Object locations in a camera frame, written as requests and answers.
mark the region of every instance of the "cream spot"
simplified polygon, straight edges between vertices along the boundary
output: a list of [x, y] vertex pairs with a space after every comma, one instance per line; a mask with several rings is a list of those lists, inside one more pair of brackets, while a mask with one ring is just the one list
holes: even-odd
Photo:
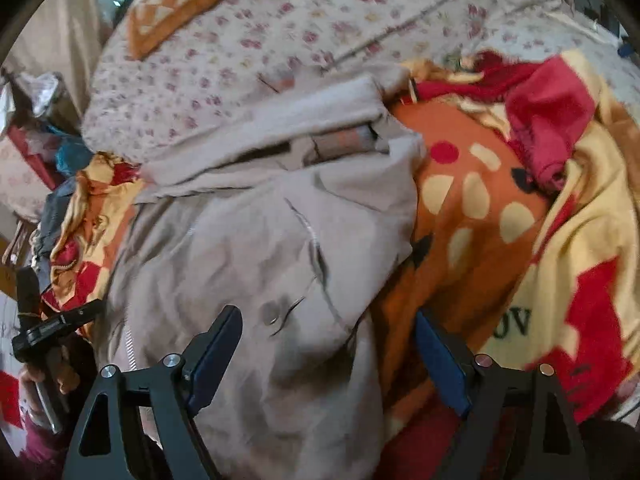
[[473, 231], [469, 227], [462, 227], [453, 233], [447, 249], [450, 270], [459, 270], [458, 267], [468, 259], [465, 256], [469, 252], [472, 237]]
[[500, 165], [502, 164], [500, 157], [482, 144], [474, 142], [471, 148], [469, 148], [469, 153], [484, 162], [484, 165], [491, 171], [498, 171], [500, 169]]
[[433, 175], [422, 183], [420, 195], [430, 213], [437, 215], [440, 212], [451, 184], [453, 177], [450, 175]]
[[489, 214], [489, 192], [478, 173], [469, 173], [462, 184], [462, 212], [481, 220]]
[[511, 202], [500, 213], [500, 237], [506, 244], [516, 241], [535, 222], [531, 211], [520, 202]]

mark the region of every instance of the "metal screw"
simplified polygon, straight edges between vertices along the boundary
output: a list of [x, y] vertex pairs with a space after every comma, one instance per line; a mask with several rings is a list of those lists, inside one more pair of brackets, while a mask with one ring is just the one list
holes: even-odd
[[173, 368], [174, 366], [177, 366], [179, 362], [180, 362], [179, 354], [169, 354], [164, 359], [162, 359], [162, 364], [167, 368]]
[[101, 371], [100, 375], [105, 379], [113, 377], [116, 374], [116, 367], [113, 365], [106, 365]]
[[554, 370], [552, 365], [549, 365], [547, 363], [542, 363], [540, 365], [540, 373], [543, 375], [546, 375], [547, 377], [551, 377], [553, 374], [556, 373], [556, 371]]
[[482, 368], [488, 368], [492, 364], [494, 364], [494, 360], [491, 359], [491, 356], [487, 354], [478, 354], [476, 356], [476, 364], [481, 366]]

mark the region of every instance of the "floral bedsheet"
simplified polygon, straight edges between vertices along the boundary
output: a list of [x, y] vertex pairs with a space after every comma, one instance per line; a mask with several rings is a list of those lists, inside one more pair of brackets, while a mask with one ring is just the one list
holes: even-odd
[[145, 162], [201, 128], [211, 132], [273, 90], [282, 68], [343, 70], [372, 60], [439, 60], [489, 40], [487, 24], [568, 0], [225, 0], [142, 62], [114, 32], [92, 83], [82, 135], [95, 151]]

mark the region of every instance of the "red dot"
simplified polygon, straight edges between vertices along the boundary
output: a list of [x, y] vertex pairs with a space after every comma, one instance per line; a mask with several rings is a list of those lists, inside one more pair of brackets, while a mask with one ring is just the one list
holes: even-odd
[[452, 164], [458, 160], [460, 151], [450, 142], [440, 140], [431, 147], [430, 155], [438, 164]]

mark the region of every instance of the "button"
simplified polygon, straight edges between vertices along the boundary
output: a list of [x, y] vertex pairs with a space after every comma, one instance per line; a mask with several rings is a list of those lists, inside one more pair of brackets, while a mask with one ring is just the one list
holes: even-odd
[[266, 326], [274, 324], [280, 317], [280, 307], [275, 301], [268, 301], [261, 307], [260, 316]]

